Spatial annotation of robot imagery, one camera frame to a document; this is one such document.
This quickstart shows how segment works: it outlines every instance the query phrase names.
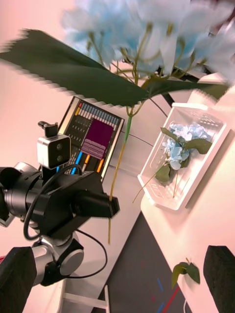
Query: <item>color chart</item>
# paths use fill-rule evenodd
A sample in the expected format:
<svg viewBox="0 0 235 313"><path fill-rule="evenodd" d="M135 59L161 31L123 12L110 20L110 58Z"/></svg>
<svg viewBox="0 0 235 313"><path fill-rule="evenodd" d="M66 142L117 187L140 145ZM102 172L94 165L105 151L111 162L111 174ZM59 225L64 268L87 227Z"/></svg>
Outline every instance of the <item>color chart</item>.
<svg viewBox="0 0 235 313"><path fill-rule="evenodd" d="M123 124L124 119L74 97L59 128L71 138L68 165L78 164L83 172L96 171L104 178Z"/></svg>

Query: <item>table surface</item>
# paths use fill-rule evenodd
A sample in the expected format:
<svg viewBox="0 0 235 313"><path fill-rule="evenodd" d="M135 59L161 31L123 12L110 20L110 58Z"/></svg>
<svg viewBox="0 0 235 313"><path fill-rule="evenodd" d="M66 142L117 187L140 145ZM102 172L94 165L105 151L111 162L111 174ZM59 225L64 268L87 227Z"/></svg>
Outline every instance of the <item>table surface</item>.
<svg viewBox="0 0 235 313"><path fill-rule="evenodd" d="M202 79L221 80L217 75ZM201 284L180 275L178 284L193 313L218 313L203 276L203 264L209 245L227 246L235 254L235 87L215 105L212 99L193 92L188 102L213 106L226 116L231 131L199 183L185 209L165 212L154 207L144 195L141 210L171 270L186 258L199 270Z"/></svg>

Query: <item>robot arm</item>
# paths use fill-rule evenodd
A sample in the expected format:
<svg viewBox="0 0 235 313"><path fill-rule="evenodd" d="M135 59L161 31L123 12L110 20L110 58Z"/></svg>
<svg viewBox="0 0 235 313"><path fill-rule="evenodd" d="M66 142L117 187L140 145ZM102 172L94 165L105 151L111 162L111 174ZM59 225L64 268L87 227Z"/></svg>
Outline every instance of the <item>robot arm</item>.
<svg viewBox="0 0 235 313"><path fill-rule="evenodd" d="M31 279L28 279L31 287L48 286L69 278L84 257L84 248L75 231L90 217L112 218L119 211L117 198L110 201L103 192L98 173L79 170L79 174L71 175L70 170L78 166L64 167L70 159L71 142L68 136L58 134L58 125L45 122L39 125L45 130L45 137L39 138L37 144L41 169L22 162L14 168L0 168L0 224L8 227L18 217L24 222L25 237L38 238L32 248L13 248L6 256L0 265L0 294L11 290L6 288L6 282L12 278L6 280L5 273L4 284L2 281L6 267L17 268L16 272L12 271L14 279L22 279L20 258L31 264ZM29 226L36 236L29 236Z"/></svg>

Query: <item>blue hydrangea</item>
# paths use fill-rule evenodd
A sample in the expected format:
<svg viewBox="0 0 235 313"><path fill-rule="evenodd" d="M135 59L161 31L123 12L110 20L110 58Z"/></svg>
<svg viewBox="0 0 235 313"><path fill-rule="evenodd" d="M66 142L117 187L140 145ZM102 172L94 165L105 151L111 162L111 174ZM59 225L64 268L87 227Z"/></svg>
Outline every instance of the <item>blue hydrangea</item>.
<svg viewBox="0 0 235 313"><path fill-rule="evenodd" d="M210 36L211 28L222 24L233 9L225 1L212 5L201 0L75 0L75 8L64 12L62 26L68 45L107 67L123 58L121 51L125 51L134 59L138 55L139 75L159 67L171 74L174 66L187 69L193 53L191 66L204 60L233 83L234 22Z"/></svg>
<svg viewBox="0 0 235 313"><path fill-rule="evenodd" d="M206 129L197 123L193 123L189 126L171 124L170 131L178 138L183 138L185 141L199 138L210 140L211 138L210 135L207 134Z"/></svg>
<svg viewBox="0 0 235 313"><path fill-rule="evenodd" d="M182 151L183 148L174 146L170 151L170 157L167 159L167 161L170 162L170 166L176 171L181 167L180 162L182 161Z"/></svg>

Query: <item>white basket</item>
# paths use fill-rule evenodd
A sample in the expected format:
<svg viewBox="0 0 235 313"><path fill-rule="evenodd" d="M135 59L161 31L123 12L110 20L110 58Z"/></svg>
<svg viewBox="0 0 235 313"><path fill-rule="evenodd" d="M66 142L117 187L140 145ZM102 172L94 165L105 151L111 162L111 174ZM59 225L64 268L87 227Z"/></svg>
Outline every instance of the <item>white basket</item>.
<svg viewBox="0 0 235 313"><path fill-rule="evenodd" d="M169 129L172 123L190 125L193 122L203 126L212 137L212 146L206 155L201 155L194 149L188 167L180 169L178 176L175 175L173 181L166 187L156 178L147 183L165 162L162 143L167 141L168 136L160 133L142 172L138 175L142 187L147 183L143 189L149 201L158 208L176 211L186 206L230 130L224 117L218 115L215 110L205 105L190 103L174 103L164 127Z"/></svg>

